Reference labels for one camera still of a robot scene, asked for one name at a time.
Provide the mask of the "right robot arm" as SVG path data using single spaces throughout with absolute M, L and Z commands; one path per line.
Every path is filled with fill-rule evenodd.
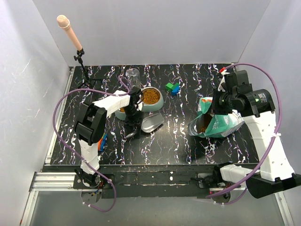
M 260 162 L 253 170 L 223 163 L 213 170 L 213 183 L 218 187 L 233 185 L 209 195 L 210 198 L 229 193 L 232 188 L 244 186 L 254 198 L 300 186 L 301 176 L 290 165 L 278 133 L 281 118 L 275 114 L 271 94 L 253 90 L 245 70 L 228 73 L 221 69 L 222 81 L 214 91 L 210 112 L 226 115 L 238 111 L 247 125 Z

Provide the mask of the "metal food scoop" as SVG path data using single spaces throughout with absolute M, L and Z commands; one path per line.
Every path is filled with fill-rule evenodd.
M 158 129 L 164 123 L 164 118 L 161 113 L 157 113 L 151 116 L 148 116 L 143 119 L 141 123 L 141 130 L 144 133 L 152 133 Z M 134 131 L 128 135 L 126 138 L 131 138 L 135 135 L 135 130 L 137 126 L 134 126 Z

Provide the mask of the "green pet food bag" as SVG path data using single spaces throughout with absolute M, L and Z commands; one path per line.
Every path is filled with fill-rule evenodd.
M 211 114 L 212 98 L 203 97 L 198 103 L 198 116 L 188 124 L 188 134 L 195 137 L 223 138 L 239 130 L 244 124 L 240 113 L 233 110 L 227 115 Z

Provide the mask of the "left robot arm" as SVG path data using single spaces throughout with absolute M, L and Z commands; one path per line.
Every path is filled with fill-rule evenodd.
M 124 123 L 126 135 L 129 138 L 138 137 L 144 115 L 142 107 L 143 92 L 138 87 L 133 87 L 129 94 L 117 90 L 112 96 L 92 103 L 84 102 L 80 107 L 74 130 L 83 158 L 77 174 L 85 186 L 96 188 L 101 182 L 100 176 L 95 171 L 100 167 L 99 142 L 104 135 L 107 118 L 123 108 L 126 114 Z

